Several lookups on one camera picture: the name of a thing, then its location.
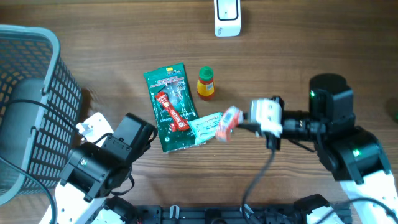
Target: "red candy wrapper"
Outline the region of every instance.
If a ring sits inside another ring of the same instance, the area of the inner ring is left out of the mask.
[[[158,94],[155,95],[156,100],[163,106],[163,108],[169,113],[169,115],[172,117],[174,123],[170,124],[170,128],[172,132],[175,132],[176,130],[179,131],[186,131],[190,129],[187,120],[182,119],[182,117],[179,115],[177,110],[175,110],[173,104],[170,103],[169,98],[167,97],[166,93],[163,91],[159,92]]]

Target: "black wire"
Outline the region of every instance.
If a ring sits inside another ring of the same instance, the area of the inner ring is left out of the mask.
[[[303,149],[307,150],[308,152],[316,152],[316,150],[310,149],[309,147],[304,146],[303,144],[299,143],[298,141],[289,139],[289,142],[292,144],[295,144],[298,147],[302,147]]]
[[[316,222],[316,224],[320,224],[321,222],[323,222],[327,218],[329,218],[329,216],[331,216],[331,214],[335,213],[337,210],[340,210],[340,209],[342,209],[342,208],[346,207],[347,205],[349,205],[351,203],[354,203],[354,202],[372,202],[372,203],[378,204],[380,207],[385,209],[386,215],[391,216],[391,218],[394,220],[394,222],[396,224],[398,224],[398,218],[397,218],[395,212],[393,212],[387,205],[385,205],[382,202],[379,202],[378,200],[376,200],[374,198],[366,198],[366,197],[361,197],[361,198],[347,200],[345,202],[342,202],[342,203],[339,203],[339,204],[335,205],[334,209],[332,209],[329,213],[327,213],[324,217],[322,217],[318,222]]]
[[[102,139],[104,139],[105,137],[107,137],[107,136],[110,136],[110,135],[112,135],[112,133],[105,133],[105,134],[103,134],[99,139],[97,139],[95,142],[93,142],[94,144],[97,144],[97,143],[99,143]]]
[[[256,184],[258,184],[258,182],[261,180],[261,177],[266,173],[266,171],[268,170],[269,166],[271,165],[271,162],[274,160],[275,158],[275,150],[271,150],[272,154],[271,156],[268,158],[268,161],[266,162],[266,164],[264,165],[264,167],[262,167],[262,169],[260,170],[260,172],[257,174],[257,176],[253,179],[253,181],[250,183],[250,185],[247,187],[243,198],[242,198],[242,216],[244,218],[244,220],[246,221],[247,224],[249,223],[249,219],[246,216],[246,208],[245,208],[245,204],[246,204],[246,200],[248,199],[249,195],[251,194],[251,192],[253,191],[254,187],[256,186]]]
[[[37,101],[34,101],[34,100],[18,99],[18,100],[11,100],[11,101],[8,101],[8,102],[5,103],[3,106],[9,106],[9,105],[12,105],[12,104],[14,104],[14,103],[32,103],[32,104],[34,104],[34,105],[41,106],[41,107],[43,107],[44,109],[46,109],[46,110],[52,112],[53,114],[55,114],[56,116],[58,116],[58,118],[60,118],[67,126],[69,126],[70,128],[72,128],[72,130],[74,130],[74,132],[76,132],[77,134],[79,134],[80,136],[82,136],[82,135],[79,133],[79,129],[76,128],[73,124],[71,124],[71,122],[69,122],[69,121],[66,120],[64,117],[62,117],[61,114],[60,114],[59,112],[57,112],[55,109],[53,109],[53,108],[51,108],[51,107],[49,107],[49,106],[47,106],[47,105],[45,105],[45,104],[43,104],[43,103],[40,103],[40,102],[37,102]]]
[[[134,185],[136,184],[135,181],[134,181],[134,179],[132,178],[132,175],[131,175],[131,174],[129,174],[129,175],[127,176],[127,179],[129,179],[129,180],[130,180],[130,183],[131,183],[131,187],[130,187],[129,189],[124,190],[124,191],[122,191],[122,192],[114,192],[114,191],[111,191],[111,194],[113,194],[113,195],[115,195],[115,196],[122,196],[122,195],[127,194],[127,193],[134,187]]]
[[[3,161],[7,166],[9,166],[11,169],[17,171],[20,174],[23,174],[25,177],[29,178],[31,181],[35,182],[46,194],[46,196],[49,198],[50,205],[51,205],[51,211],[52,211],[52,216],[51,216],[51,224],[56,224],[57,222],[57,204],[55,203],[55,200],[52,198],[51,193],[49,190],[45,187],[44,184],[42,184],[40,181],[38,181],[36,178],[34,178],[32,175],[28,174],[26,171],[22,170],[18,166],[15,166],[11,162],[9,162],[7,159],[3,158],[0,156],[0,161]]]

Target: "gray wire basket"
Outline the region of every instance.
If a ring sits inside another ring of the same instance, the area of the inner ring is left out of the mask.
[[[57,114],[30,103],[50,106]],[[47,29],[0,25],[0,156],[54,188],[74,132],[59,116],[78,121],[81,90],[60,58],[60,43]],[[0,162],[0,205],[39,186]]]

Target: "white plastic clip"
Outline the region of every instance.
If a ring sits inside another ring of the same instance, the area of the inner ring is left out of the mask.
[[[76,128],[89,142],[97,141],[105,133],[113,133],[111,126],[100,112],[95,113],[83,123],[76,124]],[[105,139],[101,140],[97,146],[101,147],[104,141]]]
[[[180,218],[180,207],[178,205],[173,205],[170,207],[170,218]]]

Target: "wooden table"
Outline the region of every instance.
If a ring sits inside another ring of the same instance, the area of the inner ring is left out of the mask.
[[[142,74],[174,63],[185,64],[200,116],[272,95],[288,110],[308,110],[309,79],[342,74],[355,92],[357,123],[380,139],[398,173],[397,6],[243,1],[242,33],[225,39],[214,35],[211,1],[3,7],[0,22],[54,31],[88,102],[83,118],[100,111],[113,128],[127,112],[155,124]],[[212,101],[195,93],[205,65],[215,72]],[[170,154],[156,139],[133,164],[136,186],[124,198],[134,205],[237,205],[269,154],[263,140],[241,130],[228,144],[211,140]],[[315,193],[346,199],[316,154],[282,141],[249,203],[291,203]],[[0,208],[0,223],[37,223],[48,204],[41,194],[17,197]]]

